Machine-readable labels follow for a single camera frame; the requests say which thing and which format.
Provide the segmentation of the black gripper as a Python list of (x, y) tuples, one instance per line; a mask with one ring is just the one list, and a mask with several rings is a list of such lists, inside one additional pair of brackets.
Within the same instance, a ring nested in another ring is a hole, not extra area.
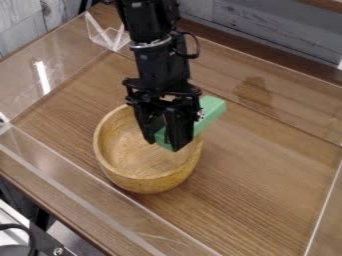
[(189, 52), (186, 37), (188, 34), (168, 34), (153, 41), (134, 40), (130, 50), (138, 76), (124, 81), (144, 138), (156, 143), (166, 119), (166, 141), (174, 152), (193, 141), (201, 111), (201, 90), (190, 83), (190, 61), (201, 51)]

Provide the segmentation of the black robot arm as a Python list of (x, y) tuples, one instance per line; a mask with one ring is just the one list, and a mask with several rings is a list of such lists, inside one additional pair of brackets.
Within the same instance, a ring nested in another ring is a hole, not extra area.
[(128, 104), (134, 109), (144, 138), (152, 144), (165, 132), (165, 141), (180, 151), (194, 139), (194, 124), (202, 110), (202, 90), (190, 83), (189, 32), (178, 29), (178, 0), (117, 0), (129, 32), (140, 76), (124, 80)]

